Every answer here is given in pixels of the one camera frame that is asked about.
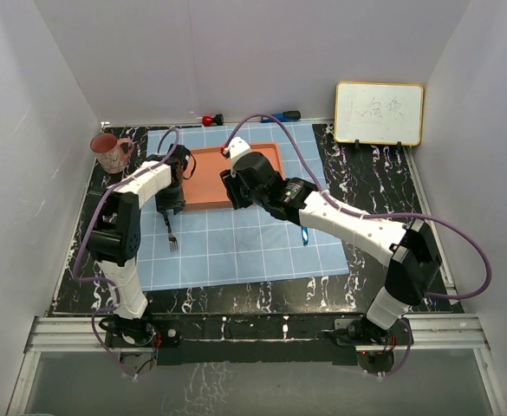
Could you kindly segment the orange plastic tray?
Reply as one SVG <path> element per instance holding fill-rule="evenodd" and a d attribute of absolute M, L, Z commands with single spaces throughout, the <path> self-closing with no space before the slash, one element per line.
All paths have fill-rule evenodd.
<path fill-rule="evenodd" d="M 284 176 L 283 163 L 278 145 L 275 143 L 259 143 L 250 145 L 252 152 L 261 153 L 272 167 Z M 209 146 L 191 150 L 192 157 L 185 176 L 193 175 L 183 182 L 186 211 L 204 211 L 210 209 L 231 208 L 224 182 L 220 173 L 230 169 L 230 161 L 221 154 L 221 148 Z"/>

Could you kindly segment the silver metal fork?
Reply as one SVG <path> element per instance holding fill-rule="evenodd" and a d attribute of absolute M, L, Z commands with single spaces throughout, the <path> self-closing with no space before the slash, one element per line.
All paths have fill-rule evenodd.
<path fill-rule="evenodd" d="M 164 219 L 164 222 L 166 225 L 167 239 L 168 239 L 168 243 L 169 243 L 170 252 L 178 251 L 179 250 L 178 239 L 176 238 L 175 234 L 172 231 L 170 219 L 169 219 L 166 212 L 163 213 L 163 219 Z"/>

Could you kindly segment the blue patterned knife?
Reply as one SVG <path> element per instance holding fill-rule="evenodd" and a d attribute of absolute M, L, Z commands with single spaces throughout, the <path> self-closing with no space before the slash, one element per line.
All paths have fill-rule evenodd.
<path fill-rule="evenodd" d="M 304 246 L 307 246 L 309 244 L 309 230 L 308 230 L 308 228 L 302 226 L 301 233 L 302 233 L 302 244 Z"/>

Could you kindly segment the blue checked tablecloth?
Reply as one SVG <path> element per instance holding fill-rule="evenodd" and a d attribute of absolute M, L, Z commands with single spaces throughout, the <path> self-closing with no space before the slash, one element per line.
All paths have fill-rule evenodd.
<path fill-rule="evenodd" d="M 322 160 L 313 125 L 286 123 L 302 156 L 323 186 Z M 181 130 L 180 144 L 189 149 L 222 145 L 233 125 Z M 248 124 L 238 137 L 249 143 L 278 144 L 284 177 L 310 179 L 288 138 L 275 124 Z M 169 221 L 179 249 L 172 252 L 167 228 L 156 212 L 154 198 L 141 212 L 141 243 L 137 256 L 141 288 L 182 289 L 227 283 L 253 283 L 293 278 L 348 274 L 341 241 L 310 229 L 306 246 L 302 229 L 272 218 L 256 206 L 181 212 Z"/>

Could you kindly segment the pink floral mug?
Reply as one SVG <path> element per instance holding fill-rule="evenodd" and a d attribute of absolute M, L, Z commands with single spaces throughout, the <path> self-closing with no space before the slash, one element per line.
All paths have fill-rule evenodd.
<path fill-rule="evenodd" d="M 128 166 L 134 143 L 129 138 L 119 139 L 112 133 L 101 133 L 91 140 L 90 148 L 106 173 L 117 174 Z"/>

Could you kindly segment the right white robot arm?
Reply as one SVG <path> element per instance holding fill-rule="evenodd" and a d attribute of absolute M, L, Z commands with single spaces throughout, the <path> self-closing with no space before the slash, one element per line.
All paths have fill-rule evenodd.
<path fill-rule="evenodd" d="M 422 303 L 441 265 L 432 230 L 425 221 L 403 224 L 370 219 L 311 182 L 283 178 L 259 152 L 246 149 L 232 154 L 224 149 L 222 154 L 231 166 L 220 178 L 234 209 L 258 205 L 275 219 L 352 244 L 386 267 L 384 285 L 367 313 L 338 330 L 338 339 L 381 344 L 392 335 L 393 325 L 412 306 Z"/>

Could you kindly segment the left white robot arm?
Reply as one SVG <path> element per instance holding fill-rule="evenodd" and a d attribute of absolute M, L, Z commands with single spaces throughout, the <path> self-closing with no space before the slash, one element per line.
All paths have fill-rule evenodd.
<path fill-rule="evenodd" d="M 166 226 L 169 249 L 176 251 L 178 240 L 168 213 L 176 215 L 184 210 L 185 171 L 195 162 L 192 152 L 182 145 L 171 144 L 169 151 L 169 158 L 148 156 L 129 182 L 108 195 L 87 242 L 113 299 L 113 314 L 101 320 L 100 327 L 135 346 L 151 343 L 156 334 L 138 277 L 141 210 L 148 201 L 155 201 Z"/>

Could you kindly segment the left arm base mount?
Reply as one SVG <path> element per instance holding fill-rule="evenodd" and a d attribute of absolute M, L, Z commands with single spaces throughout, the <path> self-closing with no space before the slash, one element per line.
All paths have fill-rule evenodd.
<path fill-rule="evenodd" d="M 176 348 L 181 343 L 179 321 L 154 318 L 145 314 L 140 319 L 108 315 L 94 322 L 106 335 L 111 348 Z"/>

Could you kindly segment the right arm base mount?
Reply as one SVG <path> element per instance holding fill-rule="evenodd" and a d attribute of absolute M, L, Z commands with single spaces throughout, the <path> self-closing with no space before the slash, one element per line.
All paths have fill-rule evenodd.
<path fill-rule="evenodd" d="M 399 320 L 391 328 L 382 329 L 365 317 L 362 318 L 339 318 L 334 320 L 331 329 L 323 329 L 319 338 L 329 338 L 343 347 L 376 346 L 398 347 L 411 346 L 413 337 L 409 335 L 406 322 Z"/>

